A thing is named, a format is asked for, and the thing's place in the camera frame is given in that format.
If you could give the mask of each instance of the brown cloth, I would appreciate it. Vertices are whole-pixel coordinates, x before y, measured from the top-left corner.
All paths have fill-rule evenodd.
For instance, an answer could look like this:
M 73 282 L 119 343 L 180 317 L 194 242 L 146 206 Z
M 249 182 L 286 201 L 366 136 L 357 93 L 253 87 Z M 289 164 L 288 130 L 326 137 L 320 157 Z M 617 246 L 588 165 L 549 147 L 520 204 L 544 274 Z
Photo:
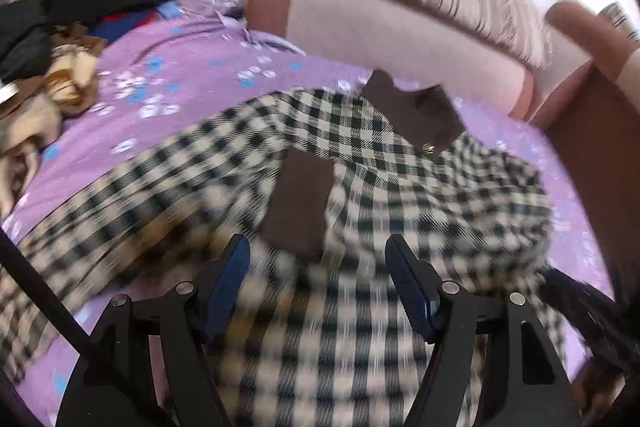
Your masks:
M 386 71 L 376 70 L 361 94 L 400 136 L 426 155 L 441 153 L 465 130 L 440 86 L 404 92 Z M 262 238 L 272 247 L 319 261 L 326 231 L 324 209 L 333 181 L 330 159 L 287 150 L 260 229 Z
M 18 93 L 0 105 L 0 219 L 33 180 L 39 151 L 60 137 L 63 118 L 79 116 L 97 99 L 95 67 L 106 40 L 85 31 L 73 25 L 54 35 L 49 71 L 16 80 Z

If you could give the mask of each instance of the pile of clothes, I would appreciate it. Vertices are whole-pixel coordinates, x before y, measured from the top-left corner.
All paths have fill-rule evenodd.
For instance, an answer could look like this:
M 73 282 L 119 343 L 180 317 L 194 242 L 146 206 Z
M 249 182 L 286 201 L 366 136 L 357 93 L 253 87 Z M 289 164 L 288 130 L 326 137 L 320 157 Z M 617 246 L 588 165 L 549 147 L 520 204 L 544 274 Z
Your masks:
M 58 139 L 62 121 L 98 94 L 104 47 L 170 0 L 21 0 L 0 6 L 0 219 L 11 213 Z

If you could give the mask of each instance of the black rod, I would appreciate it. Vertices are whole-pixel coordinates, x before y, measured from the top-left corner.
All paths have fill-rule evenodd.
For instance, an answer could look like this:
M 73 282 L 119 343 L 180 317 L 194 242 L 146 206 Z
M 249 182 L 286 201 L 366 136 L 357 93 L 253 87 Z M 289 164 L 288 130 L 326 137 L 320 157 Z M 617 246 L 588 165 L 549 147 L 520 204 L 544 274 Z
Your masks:
M 175 427 L 175 423 L 157 403 L 140 393 L 129 378 L 114 367 L 100 346 L 95 344 L 80 327 L 73 315 L 2 229 L 0 229 L 0 264 L 80 356 L 112 378 L 116 387 L 131 399 L 140 412 L 158 425 Z

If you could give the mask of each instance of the screw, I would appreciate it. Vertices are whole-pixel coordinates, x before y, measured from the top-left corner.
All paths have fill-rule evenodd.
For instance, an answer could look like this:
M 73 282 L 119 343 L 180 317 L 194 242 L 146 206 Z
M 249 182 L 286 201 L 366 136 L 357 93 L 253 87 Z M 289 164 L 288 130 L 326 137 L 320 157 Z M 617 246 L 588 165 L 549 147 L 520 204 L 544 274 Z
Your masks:
M 180 284 L 178 284 L 175 287 L 175 290 L 180 295 L 188 295 L 189 293 L 191 293 L 193 291 L 193 284 L 190 283 L 189 281 L 181 282 Z
M 516 306 L 522 306 L 525 302 L 527 302 L 527 299 L 524 298 L 524 295 L 518 292 L 513 292 L 511 295 L 509 295 L 509 300 Z
M 116 308 L 118 306 L 122 306 L 125 302 L 127 302 L 128 298 L 129 297 L 124 295 L 124 293 L 118 293 L 117 295 L 111 297 L 111 306 L 115 306 Z
M 455 295 L 460 291 L 460 286 L 453 281 L 445 281 L 442 283 L 442 290 L 449 295 Z

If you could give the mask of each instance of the mattress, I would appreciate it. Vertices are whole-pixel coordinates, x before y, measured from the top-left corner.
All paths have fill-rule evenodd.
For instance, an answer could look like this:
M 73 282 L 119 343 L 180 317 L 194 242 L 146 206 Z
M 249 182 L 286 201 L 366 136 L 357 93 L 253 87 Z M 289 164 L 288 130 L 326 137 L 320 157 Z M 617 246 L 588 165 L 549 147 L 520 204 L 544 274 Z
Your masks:
M 263 34 L 251 34 L 224 18 L 152 23 L 107 48 L 99 65 L 100 98 L 90 112 L 65 124 L 62 137 L 44 153 L 42 167 L 3 228 L 18 242 L 71 195 L 117 164 L 184 127 L 256 96 L 296 88 L 325 87 L 356 94 L 370 71 L 307 57 Z M 416 82 L 397 81 L 405 90 Z M 576 280 L 611 295 L 602 256 L 571 179 L 540 131 L 476 103 L 453 99 L 469 132 L 488 147 L 537 166 L 554 204 L 550 259 Z M 189 268 L 140 277 L 126 288 L 110 287 L 74 316 L 91 331 L 111 296 L 161 295 Z M 585 357 L 578 334 L 566 328 L 566 370 L 572 377 Z M 57 337 L 28 365 L 18 393 L 44 425 L 56 414 L 77 353 Z M 161 375 L 155 375 L 158 385 Z

